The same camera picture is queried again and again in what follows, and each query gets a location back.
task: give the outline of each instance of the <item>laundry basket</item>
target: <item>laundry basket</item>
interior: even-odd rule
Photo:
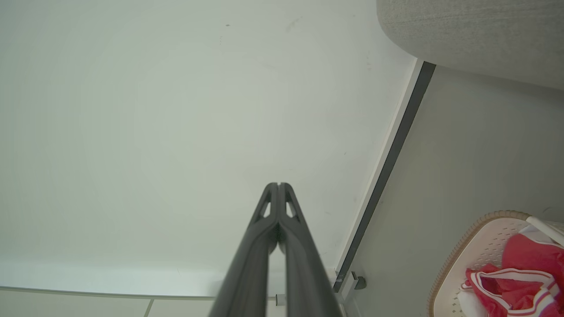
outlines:
[[[500,267],[507,240],[530,224],[564,245],[562,223],[543,222],[510,210],[485,215],[466,232],[443,265],[429,296],[429,317],[466,317],[457,298],[466,268],[477,270],[487,263]]]

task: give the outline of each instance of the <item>white stripe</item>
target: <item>white stripe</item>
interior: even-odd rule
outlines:
[[[554,302],[554,298],[550,295],[550,293],[543,298],[542,301],[540,301],[540,303],[536,303],[536,301],[543,295],[545,295],[546,293],[548,293],[548,290],[546,288],[541,288],[540,291],[535,295],[535,298],[533,299],[533,307],[531,308],[527,308],[527,309],[521,309],[521,310],[507,310],[508,314],[523,314],[523,313],[527,313],[529,312],[530,314],[528,315],[522,315],[522,316],[517,316],[517,317],[525,317],[525,316],[530,316],[530,317],[539,317],[541,315],[541,313],[543,312],[543,310],[545,308],[547,308],[548,305],[550,305],[551,303]]]

